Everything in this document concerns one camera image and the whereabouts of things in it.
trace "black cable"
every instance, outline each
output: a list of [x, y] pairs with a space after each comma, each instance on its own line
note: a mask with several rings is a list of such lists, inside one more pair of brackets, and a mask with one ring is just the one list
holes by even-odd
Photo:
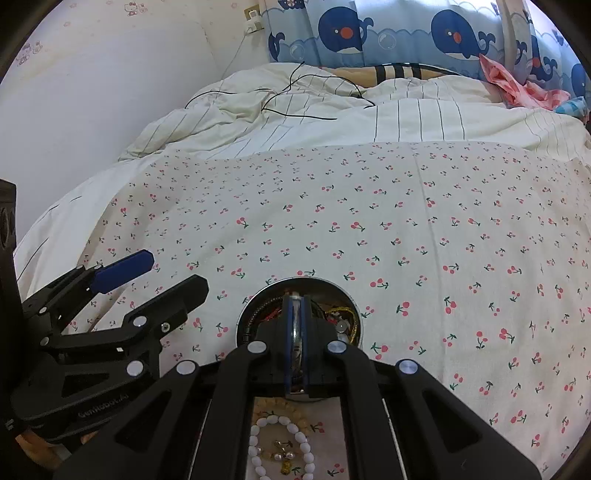
[[269, 104], [269, 102], [273, 99], [275, 99], [276, 97], [278, 97], [279, 95], [285, 93], [286, 91], [289, 92], [289, 90], [291, 90], [291, 87], [293, 86], [293, 84], [295, 84], [297, 81], [301, 80], [302, 78], [305, 77], [318, 77], [318, 78], [322, 78], [322, 79], [329, 79], [329, 78], [338, 78], [341, 80], [344, 80], [346, 82], [349, 82], [351, 85], [353, 85], [356, 89], [357, 92], [359, 94], [359, 98], [361, 98], [362, 100], [365, 100], [366, 102], [369, 102], [371, 105], [367, 105], [364, 108], [369, 108], [371, 106], [376, 106], [375, 103], [373, 103], [371, 100], [364, 98], [363, 94], [361, 93], [361, 90], [359, 90], [359, 86], [357, 86], [356, 83], [352, 82], [351, 80], [344, 78], [344, 77], [339, 77], [338, 75], [330, 75], [330, 76], [324, 76], [324, 75], [319, 75], [317, 73], [306, 73], [305, 75], [302, 75], [298, 78], [296, 78], [296, 80], [292, 80], [293, 78], [293, 74], [296, 72], [296, 70], [298, 68], [300, 68], [303, 65], [303, 63], [300, 63], [293, 72], [291, 72], [290, 75], [290, 82], [289, 85], [287, 85], [282, 91], [280, 91], [279, 93], [276, 93], [275, 95], [273, 95], [272, 97], [270, 97], [261, 107], [261, 112], [263, 112], [264, 110], [267, 110], [269, 112], [273, 112], [273, 113], [277, 113], [279, 115], [283, 115], [283, 116], [290, 116], [290, 117], [295, 117], [295, 118], [315, 118], [318, 120], [337, 120], [336, 118], [327, 118], [327, 117], [321, 117], [321, 116], [314, 116], [314, 115], [292, 115], [289, 113], [282, 113], [282, 112], [278, 112], [277, 110], [273, 110], [271, 108], [267, 108], [267, 105]]
[[252, 90], [250, 92], [223, 92], [221, 90], [208, 90], [207, 92], [199, 93], [199, 95], [195, 95], [193, 98], [191, 98], [187, 102], [187, 105], [185, 105], [185, 108], [187, 108], [193, 100], [201, 97], [201, 95], [206, 95], [208, 93], [225, 93], [227, 95], [238, 95], [239, 93], [252, 93], [252, 92], [273, 92], [273, 93], [275, 93], [275, 90], [272, 90], [270, 88], [257, 88], [256, 90]]
[[278, 113], [279, 115], [283, 116], [293, 116], [296, 118], [316, 118], [317, 120], [338, 120], [337, 118], [328, 118], [324, 116], [314, 116], [314, 115], [292, 115], [291, 113], [283, 113], [278, 112], [277, 110], [273, 110], [272, 108], [265, 108], [268, 112]]
[[[296, 82], [298, 82], [299, 80], [301, 80], [302, 78], [305, 78], [305, 77], [318, 77], [318, 78], [324, 78], [324, 79], [329, 79], [329, 78], [337, 78], [337, 79], [344, 80], [344, 81], [346, 81], [346, 82], [350, 83], [351, 85], [353, 85], [353, 86], [355, 87], [355, 89], [357, 90], [357, 93], [358, 93], [358, 95], [359, 95], [359, 98], [361, 98], [362, 100], [365, 100], [366, 102], [369, 102], [369, 103], [370, 103], [370, 105], [367, 105], [367, 106], [366, 106], [366, 107], [364, 107], [364, 108], [369, 108], [369, 107], [371, 107], [371, 106], [376, 106], [376, 104], [375, 104], [375, 103], [373, 103], [371, 100], [369, 100], [369, 99], [367, 99], [367, 98], [364, 98], [364, 97], [363, 97], [363, 94], [361, 93], [361, 90], [359, 89], [359, 86], [358, 86], [358, 85], [357, 85], [355, 82], [352, 82], [351, 80], [349, 80], [349, 79], [347, 79], [347, 78], [345, 78], [345, 77], [340, 77], [340, 76], [338, 76], [338, 75], [330, 75], [330, 76], [325, 76], [325, 75], [319, 75], [319, 74], [317, 74], [317, 73], [306, 73], [305, 75], [302, 75], [302, 76], [300, 76], [300, 77], [296, 78], [296, 80], [293, 80], [294, 73], [295, 73], [295, 72], [296, 72], [296, 71], [297, 71], [297, 70], [298, 70], [298, 69], [299, 69], [299, 68], [300, 68], [302, 65], [304, 65], [304, 63], [303, 63], [303, 62], [302, 62], [302, 63], [300, 63], [300, 64], [299, 64], [299, 65], [298, 65], [298, 66], [297, 66], [297, 67], [296, 67], [296, 68], [295, 68], [295, 69], [294, 69], [294, 70], [291, 72], [291, 74], [290, 74], [290, 82], [289, 82], [289, 84], [288, 84], [288, 85], [287, 85], [287, 86], [286, 86], [286, 87], [285, 87], [285, 88], [284, 88], [282, 91], [280, 91], [279, 93], [277, 93], [277, 92], [275, 92], [275, 90], [272, 90], [272, 89], [269, 89], [269, 88], [258, 88], [258, 89], [252, 90], [253, 92], [273, 92], [273, 93], [274, 93], [274, 95], [273, 95], [272, 97], [270, 97], [269, 99], [267, 99], [267, 101], [266, 101], [266, 102], [263, 104], [263, 106], [262, 106], [262, 108], [261, 108], [261, 112], [263, 112], [264, 110], [267, 110], [267, 111], [269, 111], [269, 112], [273, 112], [273, 113], [277, 113], [277, 114], [279, 114], [279, 115], [282, 115], [282, 116], [289, 116], [289, 117], [293, 117], [293, 118], [314, 118], [314, 119], [316, 119], [316, 120], [337, 120], [336, 118], [328, 118], [328, 117], [315, 116], [315, 115], [292, 115], [292, 114], [290, 114], [290, 113], [283, 113], [283, 112], [278, 112], [277, 110], [273, 110], [273, 109], [271, 109], [271, 108], [267, 108], [267, 105], [269, 104], [269, 102], [270, 102], [271, 100], [275, 99], [276, 97], [278, 97], [279, 95], [281, 95], [281, 94], [285, 93], [286, 91], [287, 91], [287, 92], [289, 92], [289, 91], [291, 90], [291, 87], [292, 87], [292, 86], [293, 86], [293, 85], [294, 85]], [[187, 105], [185, 105], [185, 108], [189, 107], [189, 104], [190, 104], [190, 103], [191, 103], [193, 100], [195, 100], [195, 99], [197, 99], [197, 98], [201, 97], [202, 95], [206, 95], [206, 94], [208, 94], [208, 93], [225, 93], [225, 94], [227, 94], [227, 95], [237, 95], [238, 93], [251, 93], [251, 92], [224, 92], [224, 91], [222, 91], [222, 90], [208, 90], [207, 92], [202, 92], [202, 93], [200, 93], [199, 95], [196, 95], [196, 96], [194, 96], [193, 98], [191, 98], [191, 99], [188, 101]]]

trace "gold pendant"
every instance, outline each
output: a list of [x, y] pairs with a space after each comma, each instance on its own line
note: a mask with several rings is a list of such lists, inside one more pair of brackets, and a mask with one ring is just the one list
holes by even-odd
[[284, 459], [281, 462], [281, 474], [282, 475], [289, 475], [291, 473], [291, 462], [287, 459]]

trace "bed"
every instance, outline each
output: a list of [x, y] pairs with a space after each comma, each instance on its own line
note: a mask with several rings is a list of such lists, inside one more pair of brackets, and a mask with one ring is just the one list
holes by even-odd
[[[463, 76], [365, 88], [300, 64], [238, 72], [39, 218], [15, 253], [21, 295], [153, 252], [79, 333], [197, 272], [210, 295], [166, 337], [166, 372], [223, 359], [261, 288], [330, 280], [360, 308], [370, 358], [416, 359], [551, 478], [591, 416], [590, 148], [578, 119], [507, 109]], [[346, 479], [335, 403], [301, 408], [317, 468]]]

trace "pink cloth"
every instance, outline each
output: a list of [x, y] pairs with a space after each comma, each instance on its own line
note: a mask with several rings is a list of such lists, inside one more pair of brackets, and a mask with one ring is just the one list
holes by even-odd
[[570, 100], [570, 94], [564, 90], [544, 90], [529, 80], [525, 85], [520, 85], [503, 65], [482, 54], [480, 65], [486, 79], [501, 89], [503, 98], [510, 105], [554, 110], [561, 103]]

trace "white wall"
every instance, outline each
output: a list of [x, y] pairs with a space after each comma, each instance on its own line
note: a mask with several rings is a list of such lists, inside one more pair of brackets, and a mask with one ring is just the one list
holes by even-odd
[[[209, 41], [213, 57], [222, 73], [232, 61], [243, 38], [245, 8], [258, 4], [258, 0], [194, 0]], [[240, 52], [225, 76], [239, 70], [269, 63], [268, 33], [249, 34], [244, 38]]]
[[[0, 84], [0, 177], [17, 184], [19, 240], [143, 127], [220, 79], [254, 3], [67, 0], [48, 15]], [[264, 32], [249, 35], [226, 76], [267, 61]]]

